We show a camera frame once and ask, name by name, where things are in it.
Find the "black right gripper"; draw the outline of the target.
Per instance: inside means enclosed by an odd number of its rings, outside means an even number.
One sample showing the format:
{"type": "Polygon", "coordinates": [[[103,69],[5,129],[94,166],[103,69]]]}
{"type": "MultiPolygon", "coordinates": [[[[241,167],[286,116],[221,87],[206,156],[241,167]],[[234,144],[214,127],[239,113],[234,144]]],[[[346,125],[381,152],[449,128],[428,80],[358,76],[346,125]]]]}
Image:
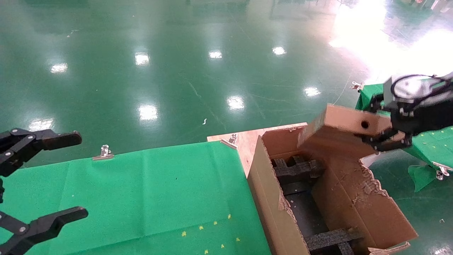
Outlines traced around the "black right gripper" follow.
{"type": "Polygon", "coordinates": [[[416,100],[391,98],[374,94],[369,100],[369,112],[391,112],[391,129],[375,136],[361,135],[361,141],[376,152],[388,152],[412,146],[413,136],[420,133],[444,129],[453,124],[452,96],[428,104],[416,100]]]}

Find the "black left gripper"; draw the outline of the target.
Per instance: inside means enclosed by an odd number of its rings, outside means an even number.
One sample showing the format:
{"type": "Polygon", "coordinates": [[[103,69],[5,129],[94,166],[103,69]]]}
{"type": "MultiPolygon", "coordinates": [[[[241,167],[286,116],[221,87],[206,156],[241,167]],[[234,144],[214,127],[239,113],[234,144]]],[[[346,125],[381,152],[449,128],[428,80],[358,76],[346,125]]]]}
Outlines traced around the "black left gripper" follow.
{"type": "MultiPolygon", "coordinates": [[[[57,134],[51,129],[28,131],[12,129],[0,134],[0,175],[10,176],[40,151],[55,150],[81,144],[82,137],[77,131],[57,134]]],[[[0,203],[3,203],[4,187],[0,179],[0,203]]],[[[68,223],[88,216],[84,207],[76,206],[56,213],[41,216],[26,224],[3,211],[0,213],[0,227],[13,235],[1,244],[2,255],[24,255],[33,246],[57,237],[68,223]]]]}

